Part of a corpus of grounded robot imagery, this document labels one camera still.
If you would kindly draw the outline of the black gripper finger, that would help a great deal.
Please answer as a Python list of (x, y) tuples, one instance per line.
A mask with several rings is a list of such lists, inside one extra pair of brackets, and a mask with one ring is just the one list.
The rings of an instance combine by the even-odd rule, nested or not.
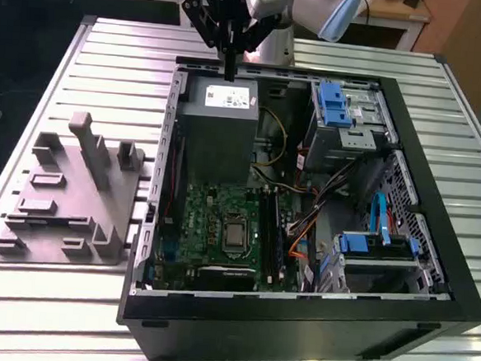
[(245, 52), (253, 53), (273, 30), (273, 18), (262, 18), (245, 27), (243, 21), (233, 21), (230, 82), (235, 80), (239, 57)]
[(224, 62), (224, 78), (229, 82), (231, 57), (228, 54), (226, 37), (222, 36), (222, 25), (226, 25), (226, 22), (216, 19), (214, 7), (215, 5), (209, 5), (208, 0), (183, 0), (180, 9), (189, 18), (207, 47), (216, 48), (218, 58)]

